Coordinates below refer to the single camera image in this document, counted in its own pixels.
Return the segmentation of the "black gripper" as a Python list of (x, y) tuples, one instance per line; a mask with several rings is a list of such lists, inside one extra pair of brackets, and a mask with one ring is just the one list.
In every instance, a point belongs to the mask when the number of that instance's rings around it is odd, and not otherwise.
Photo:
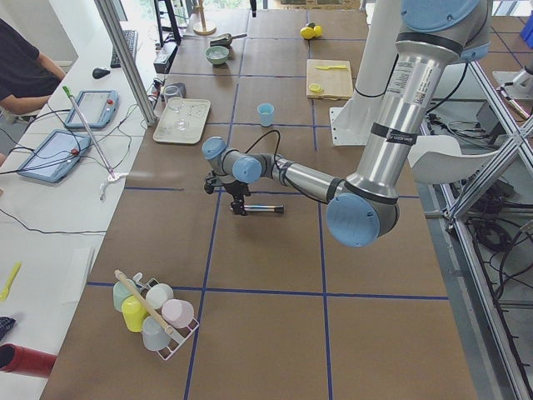
[(235, 215), (246, 216), (247, 210), (244, 202), (245, 197), (250, 197), (248, 184), (238, 181), (234, 178), (229, 178), (225, 181), (227, 176), (216, 175), (214, 171), (210, 171), (204, 179), (204, 191), (207, 194), (213, 194), (216, 188), (223, 188), (228, 194), (233, 197), (231, 202), (231, 210)]

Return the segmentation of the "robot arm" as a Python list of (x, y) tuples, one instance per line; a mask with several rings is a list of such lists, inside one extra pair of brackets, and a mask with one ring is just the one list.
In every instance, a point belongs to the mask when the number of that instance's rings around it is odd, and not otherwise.
[(399, 218), (396, 182), (416, 144), (421, 123), (445, 68), (486, 55), (490, 1), (402, 1), (394, 36), (397, 60), (356, 171), (344, 179), (283, 158), (278, 152), (229, 148), (221, 137), (202, 144), (212, 167), (204, 190), (223, 187), (231, 207), (245, 214), (248, 186), (272, 178), (325, 203), (332, 236), (349, 247), (365, 247), (390, 232)]

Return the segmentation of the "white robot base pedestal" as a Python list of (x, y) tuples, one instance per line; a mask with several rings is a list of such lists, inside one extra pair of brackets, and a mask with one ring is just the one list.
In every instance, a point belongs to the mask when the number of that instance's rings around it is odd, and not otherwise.
[(354, 93), (343, 107), (330, 109), (332, 143), (335, 146), (365, 145), (376, 121), (397, 50), (401, 28), (401, 2), (380, 0), (371, 16)]

